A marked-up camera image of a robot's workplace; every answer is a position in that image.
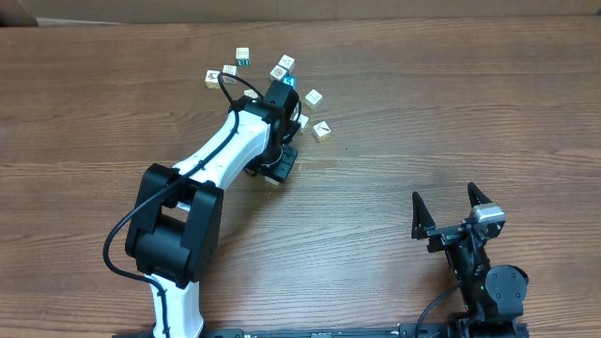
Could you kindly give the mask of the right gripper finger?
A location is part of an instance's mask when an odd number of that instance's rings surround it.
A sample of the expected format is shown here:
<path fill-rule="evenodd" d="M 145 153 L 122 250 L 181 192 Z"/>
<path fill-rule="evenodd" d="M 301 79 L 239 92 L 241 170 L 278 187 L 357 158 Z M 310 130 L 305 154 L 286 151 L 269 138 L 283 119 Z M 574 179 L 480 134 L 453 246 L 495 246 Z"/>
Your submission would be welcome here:
<path fill-rule="evenodd" d="M 491 203 L 491 200 L 473 182 L 468 184 L 468 194 L 472 207 Z"/>
<path fill-rule="evenodd" d="M 413 239 L 425 239 L 429 233 L 436 229 L 436 223 L 431 217 L 423 198 L 418 192 L 411 196 L 413 207 L 413 219 L 411 226 L 411 237 Z"/>

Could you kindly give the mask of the blue symbol block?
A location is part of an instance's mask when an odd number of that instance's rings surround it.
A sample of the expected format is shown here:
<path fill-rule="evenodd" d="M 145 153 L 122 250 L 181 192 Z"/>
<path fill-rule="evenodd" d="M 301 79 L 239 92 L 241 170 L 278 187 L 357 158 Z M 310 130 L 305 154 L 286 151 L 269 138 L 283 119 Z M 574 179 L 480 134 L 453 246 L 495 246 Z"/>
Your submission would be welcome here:
<path fill-rule="evenodd" d="M 278 182 L 277 180 L 275 180 L 275 179 L 273 179 L 273 178 L 271 178 L 271 177 L 267 177 L 267 176 L 265 176 L 265 177 L 264 177 L 264 179 L 265 179 L 265 180 L 266 180 L 268 183 L 270 183 L 270 184 L 273 184 L 273 185 L 279 185 L 279 184 L 280 184 L 280 182 Z"/>

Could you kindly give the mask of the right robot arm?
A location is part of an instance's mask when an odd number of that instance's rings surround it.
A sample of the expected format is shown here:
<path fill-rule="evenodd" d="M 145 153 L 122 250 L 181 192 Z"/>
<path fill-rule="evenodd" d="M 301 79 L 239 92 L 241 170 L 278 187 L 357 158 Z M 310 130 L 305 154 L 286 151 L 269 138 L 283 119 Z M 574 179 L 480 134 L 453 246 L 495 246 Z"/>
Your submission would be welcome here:
<path fill-rule="evenodd" d="M 470 214 L 461 223 L 438 228 L 423 198 L 412 194 L 411 237 L 426 239 L 430 253 L 444 252 L 456 284 L 426 306 L 413 335 L 424 335 L 427 314 L 456 290 L 465 311 L 448 316 L 429 337 L 527 337 L 528 328 L 516 320 L 524 314 L 529 276 L 512 265 L 493 267 L 485 245 L 496 238 L 506 222 L 504 210 L 474 184 L 468 184 Z"/>

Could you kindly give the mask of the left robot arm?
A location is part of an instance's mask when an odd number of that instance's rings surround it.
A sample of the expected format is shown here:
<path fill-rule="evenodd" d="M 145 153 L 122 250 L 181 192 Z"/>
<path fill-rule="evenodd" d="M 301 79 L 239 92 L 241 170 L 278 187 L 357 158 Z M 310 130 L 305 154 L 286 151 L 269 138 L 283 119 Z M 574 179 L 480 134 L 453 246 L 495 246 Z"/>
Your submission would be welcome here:
<path fill-rule="evenodd" d="M 200 281 L 219 239 L 225 190 L 242 172 L 283 183 L 297 150 L 301 101 L 289 84 L 231 102 L 223 126 L 173 167 L 154 163 L 142 176 L 125 252 L 150 284 L 155 324 L 149 337 L 198 337 Z"/>

